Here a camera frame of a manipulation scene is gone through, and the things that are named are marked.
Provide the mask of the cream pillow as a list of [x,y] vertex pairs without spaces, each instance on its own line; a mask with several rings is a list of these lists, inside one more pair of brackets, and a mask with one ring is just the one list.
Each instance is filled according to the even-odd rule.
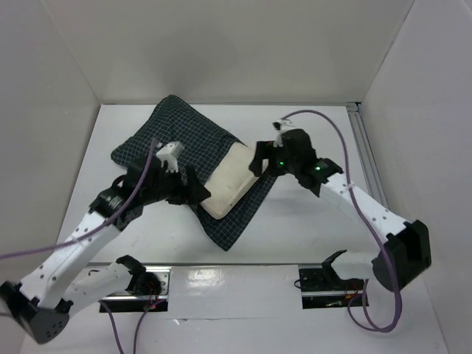
[[215,220],[228,215],[259,179],[249,170],[254,152],[251,147],[234,143],[205,182],[211,196],[200,205]]

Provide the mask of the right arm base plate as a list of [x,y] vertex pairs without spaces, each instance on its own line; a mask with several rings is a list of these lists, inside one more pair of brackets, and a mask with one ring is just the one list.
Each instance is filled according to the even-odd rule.
[[362,306],[364,281],[340,280],[330,276],[321,266],[299,268],[294,286],[301,291],[303,309],[345,308]]

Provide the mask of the dark checked pillowcase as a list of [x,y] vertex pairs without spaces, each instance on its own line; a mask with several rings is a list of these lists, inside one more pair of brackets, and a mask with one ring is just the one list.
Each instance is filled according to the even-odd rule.
[[[174,141],[182,143],[184,151],[178,163],[194,167],[201,182],[209,179],[230,147],[239,141],[180,97],[171,94],[156,105],[150,118],[133,136],[111,152],[111,160],[121,167],[128,167],[131,161],[148,152],[154,137],[165,145]],[[220,220],[211,217],[202,206],[193,206],[191,210],[207,236],[228,251],[243,234],[276,180],[266,174],[258,178],[242,200]]]

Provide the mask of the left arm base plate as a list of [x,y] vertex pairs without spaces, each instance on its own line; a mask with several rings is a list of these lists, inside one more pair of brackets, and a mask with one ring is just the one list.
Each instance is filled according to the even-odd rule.
[[112,313],[167,312],[171,267],[147,265],[147,273],[152,273],[160,285],[156,287],[150,280],[145,281],[137,294],[126,290],[118,291],[102,299]]

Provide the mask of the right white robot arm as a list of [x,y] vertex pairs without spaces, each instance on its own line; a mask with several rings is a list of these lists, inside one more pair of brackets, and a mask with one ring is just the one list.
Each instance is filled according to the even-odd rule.
[[[325,260],[322,281],[328,288],[337,289],[358,278],[376,279],[388,291],[401,290],[431,266],[427,225],[396,215],[349,181],[347,169],[316,155],[304,130],[290,129],[274,141],[257,142],[249,169],[256,176],[293,175],[316,197],[374,232],[377,254],[341,250]],[[396,287],[392,275],[396,276]]]

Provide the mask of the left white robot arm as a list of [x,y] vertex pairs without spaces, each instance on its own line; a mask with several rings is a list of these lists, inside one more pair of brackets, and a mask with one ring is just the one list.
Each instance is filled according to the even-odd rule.
[[144,207],[159,201],[195,206],[211,196],[191,166],[173,172],[157,158],[140,157],[126,174],[98,194],[66,247],[54,250],[19,282],[1,285],[1,303],[37,343],[56,338],[73,315],[111,294],[155,296],[159,278],[138,260],[124,255],[100,271],[77,280],[92,258],[142,215]]

